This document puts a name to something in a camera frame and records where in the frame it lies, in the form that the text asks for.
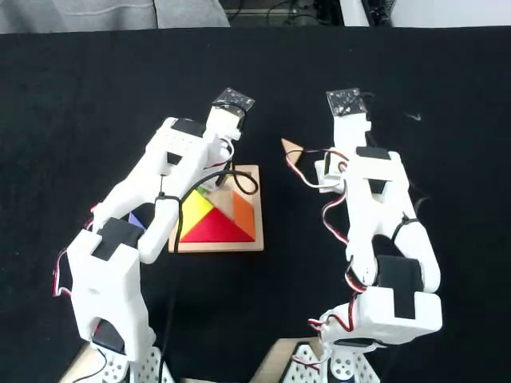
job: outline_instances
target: wooden board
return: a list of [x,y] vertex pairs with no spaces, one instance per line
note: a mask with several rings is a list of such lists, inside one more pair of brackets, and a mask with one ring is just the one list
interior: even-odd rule
[[[264,249],[263,240],[263,212],[261,210],[261,184],[259,181],[259,166],[257,165],[238,165],[236,170],[247,172],[254,177],[259,184],[259,190],[254,195],[245,195],[236,186],[234,179],[229,176],[224,185],[219,189],[219,193],[210,199],[215,205],[219,204],[225,210],[226,207],[223,199],[230,198],[228,192],[236,191],[241,197],[246,199],[254,208],[254,221],[255,221],[255,241],[253,242],[218,242],[218,243],[180,243],[180,253],[208,253],[208,252],[224,252],[224,251],[262,251]],[[253,189],[252,182],[244,177],[238,176],[238,181],[241,186],[247,191]],[[176,238],[176,229],[172,231],[168,241],[168,250],[172,252],[174,248],[174,239]]]
[[[321,355],[319,339],[316,338],[293,338],[279,339],[268,351],[266,357],[250,380],[250,383],[278,383],[293,350],[298,342],[310,342],[316,355]],[[60,383],[71,383],[79,377],[84,377],[98,371],[103,363],[103,358],[89,344],[85,345],[78,353],[76,359],[66,371]],[[196,379],[185,378],[181,383],[207,383]]]

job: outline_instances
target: black cloth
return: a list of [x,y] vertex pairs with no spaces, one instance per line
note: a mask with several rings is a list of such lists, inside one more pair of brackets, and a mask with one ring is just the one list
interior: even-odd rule
[[[376,95],[374,138],[401,153],[431,197],[420,218],[442,271],[444,319],[393,366],[388,350],[369,358],[377,372],[389,368],[388,381],[493,381],[505,368],[509,312],[509,41],[510,28],[0,36],[2,381],[52,382],[65,371],[83,341],[69,299],[51,297],[57,252],[165,117],[204,121],[227,86],[256,99],[236,158],[260,166],[265,251],[142,265],[159,337],[180,274],[172,371],[247,381],[278,338],[312,336],[308,318],[347,302],[344,246],[319,214],[332,195],[289,171],[280,138],[331,145],[325,92],[358,86]],[[345,231],[345,207],[331,215]]]

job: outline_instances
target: yellow triangle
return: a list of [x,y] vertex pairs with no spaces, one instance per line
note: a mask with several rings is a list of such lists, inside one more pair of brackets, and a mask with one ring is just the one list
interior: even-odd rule
[[213,205],[197,190],[194,190],[183,203],[183,231],[181,232],[181,238],[197,225],[212,209]]
[[[298,146],[297,144],[293,144],[292,142],[290,142],[284,138],[282,138],[281,141],[282,141],[282,146],[284,147],[284,152],[286,152],[286,153],[293,149],[303,149],[301,146]],[[293,165],[295,165],[298,162],[298,159],[300,158],[301,155],[302,155],[301,152],[293,152],[293,153],[289,153],[289,155],[287,157],[289,158],[291,163]]]

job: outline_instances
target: white object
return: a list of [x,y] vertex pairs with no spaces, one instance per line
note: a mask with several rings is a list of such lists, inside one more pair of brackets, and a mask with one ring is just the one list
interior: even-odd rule
[[[236,100],[247,100],[231,89],[228,93],[237,97]],[[244,115],[218,107],[213,109],[202,136],[174,129],[176,118],[165,120],[134,169],[93,209],[93,230],[82,230],[67,249],[73,276],[71,300],[80,336],[91,342],[101,319],[108,321],[124,341],[124,354],[115,353],[116,363],[129,363],[132,372],[145,370],[144,363],[151,360],[147,356],[150,350],[151,355],[159,353],[151,349],[156,336],[149,327],[149,315],[141,295],[140,262],[156,260],[178,216],[175,200],[156,198],[161,192],[181,198],[196,181],[221,170],[232,157],[228,150],[233,149],[231,140],[240,138],[238,123]],[[169,153],[179,160],[169,163]],[[120,219],[143,203],[155,204],[155,216],[138,239],[137,248],[121,243],[108,260],[95,256],[103,240],[98,231],[105,223]],[[110,358],[114,353],[104,351]],[[132,374],[130,382],[147,381],[143,377],[147,374],[141,373],[141,377]]]
[[452,28],[511,26],[509,0],[396,0],[390,13],[394,26]]
[[361,0],[339,0],[345,26],[369,26]]
[[[331,371],[334,377],[347,380],[350,379],[348,375],[353,375],[355,382],[378,381],[365,359],[360,371],[356,366],[355,369],[348,366],[355,360],[362,361],[360,353],[410,342],[440,330],[442,306],[440,298],[433,294],[440,284],[440,270],[426,229],[416,220],[401,157],[396,152],[366,147],[370,122],[366,120],[361,93],[358,89],[330,91],[327,98],[334,116],[331,150],[342,153],[348,161],[327,154],[325,160],[315,163],[315,169],[319,187],[338,184],[333,188],[320,188],[320,192],[341,193],[346,197],[350,229],[347,241],[344,238],[339,241],[347,242],[349,267],[345,278],[360,294],[355,295],[351,303],[328,310],[319,320],[310,319],[309,324],[319,332],[323,350],[332,353],[327,355],[325,364],[340,361]],[[339,166],[340,161],[347,165]],[[382,181],[384,186],[371,190],[370,181]],[[423,288],[414,292],[414,315],[410,318],[396,316],[395,292],[376,283],[378,263],[372,245],[375,235],[393,239],[405,257],[418,261]],[[327,382],[324,369],[321,370],[322,383]]]

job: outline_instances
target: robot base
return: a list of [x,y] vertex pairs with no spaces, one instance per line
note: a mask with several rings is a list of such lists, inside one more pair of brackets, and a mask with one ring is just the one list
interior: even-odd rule
[[[160,367],[161,352],[157,347],[151,347],[146,358],[139,363],[127,362],[122,356],[101,348],[106,356],[104,369],[87,379],[94,383],[157,383],[158,369]],[[103,365],[103,358],[90,345],[81,353],[80,357],[70,366],[68,372],[61,379],[61,383],[71,383],[98,370]],[[167,364],[163,365],[162,383],[174,383]]]
[[[296,345],[293,356],[312,363],[318,361],[311,345],[300,342]],[[378,375],[374,372],[362,353],[337,348],[332,356],[317,369],[300,365],[290,358],[287,367],[280,378],[280,383],[379,383]]]

